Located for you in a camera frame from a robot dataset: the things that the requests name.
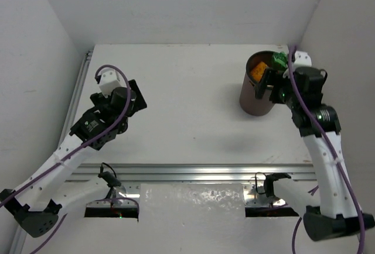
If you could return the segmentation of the brown plastic bin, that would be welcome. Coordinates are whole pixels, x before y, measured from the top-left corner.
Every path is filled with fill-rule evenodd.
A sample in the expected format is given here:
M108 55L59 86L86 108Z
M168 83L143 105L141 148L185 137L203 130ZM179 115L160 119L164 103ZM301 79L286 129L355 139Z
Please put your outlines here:
M261 99L256 99L255 88L261 82L266 70L287 66L285 52L260 51L254 53L246 63L246 73L241 88L239 103L244 112L253 116L264 116L274 104L270 101L272 86L268 85Z

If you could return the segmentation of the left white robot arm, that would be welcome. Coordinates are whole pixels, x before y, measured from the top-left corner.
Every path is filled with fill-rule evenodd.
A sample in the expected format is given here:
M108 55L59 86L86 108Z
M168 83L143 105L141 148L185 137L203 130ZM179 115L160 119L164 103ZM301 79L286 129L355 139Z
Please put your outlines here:
M56 151L14 189L1 191L1 206L12 214L18 225L31 237L38 238L56 225L75 205L105 198L121 185L116 176L100 170L71 194L58 192L60 186L87 159L128 129L128 119L147 108L135 80L125 86L114 83L109 91L90 96L93 107L86 110L71 127Z

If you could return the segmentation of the orange bottle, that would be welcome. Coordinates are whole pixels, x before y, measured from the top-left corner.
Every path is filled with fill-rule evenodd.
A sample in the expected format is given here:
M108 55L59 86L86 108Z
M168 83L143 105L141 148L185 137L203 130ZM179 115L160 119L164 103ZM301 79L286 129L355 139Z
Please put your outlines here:
M259 62L254 68L250 71L250 77L253 79L255 83L259 83L261 78L264 74L264 71L268 68L268 66L263 62Z

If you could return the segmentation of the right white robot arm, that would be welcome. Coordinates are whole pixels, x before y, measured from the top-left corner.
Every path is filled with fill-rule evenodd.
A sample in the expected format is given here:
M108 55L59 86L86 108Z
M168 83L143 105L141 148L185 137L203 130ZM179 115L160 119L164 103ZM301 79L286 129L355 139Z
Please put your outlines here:
M291 74L266 68L255 86L257 99L271 87L270 101L291 110L292 121L312 159L320 197L300 192L286 173L266 177L265 195L285 200L302 218L306 233L315 242L363 234L374 228L374 216L362 211L347 187L339 118L333 107L322 103L327 76L325 70L313 67L298 67Z

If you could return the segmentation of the green plastic bottle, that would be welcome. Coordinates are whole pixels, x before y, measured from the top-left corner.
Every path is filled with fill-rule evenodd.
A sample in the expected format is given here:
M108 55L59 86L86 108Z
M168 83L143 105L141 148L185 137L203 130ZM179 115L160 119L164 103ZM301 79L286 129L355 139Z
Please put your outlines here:
M288 68L288 56L284 52L274 52L271 57L271 68L277 71L285 71Z

